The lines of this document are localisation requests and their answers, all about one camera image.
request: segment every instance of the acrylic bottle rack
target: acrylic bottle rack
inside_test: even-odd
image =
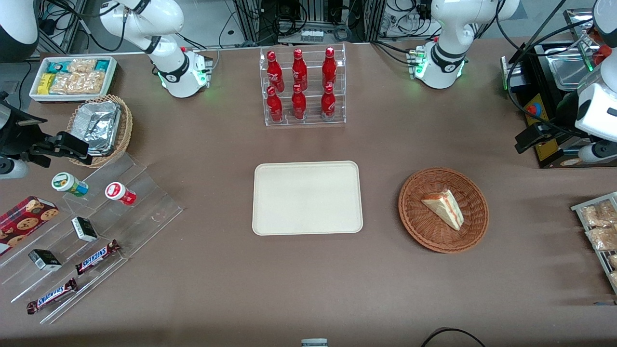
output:
[[[336,61],[336,82],[334,84],[334,96],[336,97],[334,118],[332,121],[326,122],[321,118],[321,97],[323,96],[322,74],[321,66],[325,59],[326,48],[334,48],[334,60]],[[307,99],[307,115],[304,120],[297,120],[293,114],[293,106],[291,103],[291,96],[293,95],[294,79],[291,72],[291,67],[294,63],[294,49],[300,48],[304,61],[307,63],[308,68],[308,89],[304,91],[304,95]],[[281,65],[283,70],[283,81],[285,83],[285,90],[278,95],[283,103],[283,122],[274,123],[268,113],[268,104],[266,100],[268,95],[266,94],[266,88],[270,85],[268,80],[268,60],[266,59],[266,53],[268,51],[274,51],[276,53],[276,60]],[[327,124],[341,124],[347,121],[346,114],[346,95],[347,95],[347,79],[346,79],[346,58],[345,58],[345,45],[344,44],[332,44],[332,45],[306,45],[285,47],[277,46],[273,48],[261,49],[259,60],[259,72],[262,80],[262,98],[263,98],[263,114],[266,122],[266,126],[276,125],[327,125]]]
[[[161,229],[180,212],[176,202],[154,183],[146,167],[128,154],[122,154],[103,165],[83,180],[89,185],[88,194],[77,198],[65,194],[57,207],[61,213],[41,230],[25,238],[17,247],[0,258],[0,290],[2,298],[23,307],[37,300],[75,277],[78,291],[61,297],[32,315],[41,324],[53,323],[74,306],[94,287],[124,265]],[[105,187],[111,182],[121,182],[137,194],[132,206],[105,197]],[[77,238],[71,220],[75,216],[88,218],[94,226],[98,239],[85,242]],[[121,250],[105,258],[81,276],[75,265],[111,240],[116,239]],[[28,257],[32,249],[48,249],[62,263],[55,272],[39,270]]]

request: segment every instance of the brown wicker basket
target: brown wicker basket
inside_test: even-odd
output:
[[[131,141],[131,131],[133,130],[133,115],[131,115],[131,110],[128,109],[122,99],[118,98],[115,95],[105,95],[100,96],[96,99],[86,101],[84,104],[103,101],[113,101],[122,107],[120,124],[118,125],[118,135],[116,135],[116,140],[114,143],[114,151],[111,155],[106,157],[93,157],[91,165],[85,165],[81,162],[76,161],[75,159],[69,159],[75,165],[87,166],[93,169],[99,168],[103,166],[103,164],[105,164],[106,162],[110,161],[113,157],[124,152],[128,147],[128,143]],[[71,117],[71,119],[68,121],[67,132],[70,132],[71,128],[73,127],[73,121],[75,120],[78,109],[75,109],[75,112],[73,112],[73,117]]]
[[[449,189],[463,213],[460,231],[448,226],[426,207],[424,195]],[[459,253],[477,245],[489,226],[486,199],[469,178],[445,167],[432,167],[411,175],[399,195],[399,214],[405,228],[424,247],[442,253]]]

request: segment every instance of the coca-cola bottle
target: coca-cola bottle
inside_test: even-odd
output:
[[[268,86],[266,92],[268,93],[266,103],[268,104],[270,118],[274,123],[281,123],[283,121],[283,104],[281,99],[276,95],[276,90],[273,86]]]
[[[302,90],[309,87],[309,73],[307,72],[307,63],[302,58],[302,50],[294,50],[294,65],[291,67],[294,74],[294,83],[299,83]]]
[[[336,97],[333,94],[334,86],[332,83],[328,83],[324,88],[323,96],[321,97],[321,118],[326,122],[331,121],[334,118],[334,105],[336,104]]]
[[[328,83],[336,82],[336,61],[334,60],[334,48],[326,48],[326,59],[321,66],[321,72],[323,74],[322,84],[326,88]]]
[[[294,95],[291,97],[291,103],[294,105],[294,117],[297,120],[304,120],[307,115],[307,98],[302,92],[300,83],[294,85]]]
[[[276,61],[276,54],[269,51],[268,57],[268,80],[270,85],[274,86],[276,92],[281,94],[285,90],[285,82],[283,82],[283,70],[280,64]]]

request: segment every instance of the sandwich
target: sandwich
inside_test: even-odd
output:
[[[441,219],[450,225],[454,230],[459,231],[463,225],[463,214],[458,207],[454,195],[449,189],[425,195],[422,198],[422,203],[431,211],[435,212]]]

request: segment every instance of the table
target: table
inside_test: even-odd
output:
[[[147,56],[117,55],[115,94],[131,108],[129,152],[186,210],[52,325],[0,300],[4,346],[419,346],[439,327],[488,346],[614,346],[610,286],[569,207],[617,190],[616,169],[537,169],[519,155],[524,122],[501,85],[504,40],[478,40],[447,90],[409,80],[369,44],[347,45],[344,127],[266,128],[258,49],[224,51],[212,87],[175,99]],[[74,104],[38,104],[43,130]],[[352,160],[364,228],[352,235],[262,237],[251,230],[253,172],[265,162]],[[486,195],[486,237],[461,254],[420,246],[397,197],[417,170],[447,166]],[[0,211],[34,194],[52,201],[54,159],[26,180],[0,181]],[[455,333],[442,346],[473,346]]]

